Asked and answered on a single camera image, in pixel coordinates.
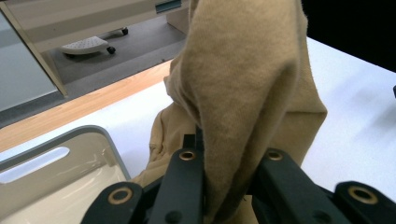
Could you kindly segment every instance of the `tan fabric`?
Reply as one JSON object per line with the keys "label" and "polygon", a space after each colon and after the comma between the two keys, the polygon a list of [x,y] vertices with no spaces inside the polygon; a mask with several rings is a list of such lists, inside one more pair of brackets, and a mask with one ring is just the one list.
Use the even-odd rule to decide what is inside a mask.
{"label": "tan fabric", "polygon": [[198,124],[205,223],[252,223],[241,222],[251,217],[243,197],[265,150],[286,150],[301,164],[326,117],[309,65],[307,20],[298,0],[191,5],[186,46],[165,80],[176,103],[156,118],[148,169],[134,181],[147,184],[163,174],[182,135]]}

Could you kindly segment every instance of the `chair wheel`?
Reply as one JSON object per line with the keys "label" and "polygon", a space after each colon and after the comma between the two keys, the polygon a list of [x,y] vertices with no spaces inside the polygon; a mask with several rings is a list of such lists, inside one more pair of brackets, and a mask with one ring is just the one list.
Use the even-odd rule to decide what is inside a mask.
{"label": "chair wheel", "polygon": [[108,53],[110,53],[110,54],[114,54],[114,52],[116,52],[116,49],[113,48],[113,47],[108,47],[108,48],[107,48],[107,51],[108,51]]}
{"label": "chair wheel", "polygon": [[122,29],[122,34],[123,35],[128,35],[128,28],[123,28]]}
{"label": "chair wheel", "polygon": [[74,55],[74,54],[65,53],[64,55],[65,55],[67,58],[70,58],[70,59],[74,59],[74,58],[76,57],[76,55]]}

